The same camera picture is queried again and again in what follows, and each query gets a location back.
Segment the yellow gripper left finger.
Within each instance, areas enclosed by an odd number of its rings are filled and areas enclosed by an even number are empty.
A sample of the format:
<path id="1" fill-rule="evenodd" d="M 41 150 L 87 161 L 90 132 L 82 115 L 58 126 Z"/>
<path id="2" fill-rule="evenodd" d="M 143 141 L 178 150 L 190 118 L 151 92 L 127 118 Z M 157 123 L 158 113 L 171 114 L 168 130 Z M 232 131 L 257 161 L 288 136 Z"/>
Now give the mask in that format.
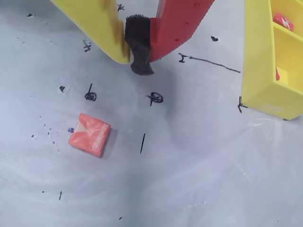
<path id="1" fill-rule="evenodd" d="M 120 64 L 130 63 L 130 48 L 115 0 L 53 0 L 52 3 L 107 56 Z"/>

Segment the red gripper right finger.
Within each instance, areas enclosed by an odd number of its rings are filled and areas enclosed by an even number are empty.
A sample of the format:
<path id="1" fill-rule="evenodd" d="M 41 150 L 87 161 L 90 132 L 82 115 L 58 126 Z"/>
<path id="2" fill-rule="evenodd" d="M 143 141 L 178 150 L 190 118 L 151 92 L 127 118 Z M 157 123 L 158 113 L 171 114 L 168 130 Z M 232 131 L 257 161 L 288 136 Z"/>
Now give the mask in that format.
<path id="1" fill-rule="evenodd" d="M 125 41 L 134 61 L 132 71 L 140 76 L 154 74 L 150 63 L 187 42 L 207 14 L 213 0 L 161 0 L 156 17 L 126 18 Z"/>

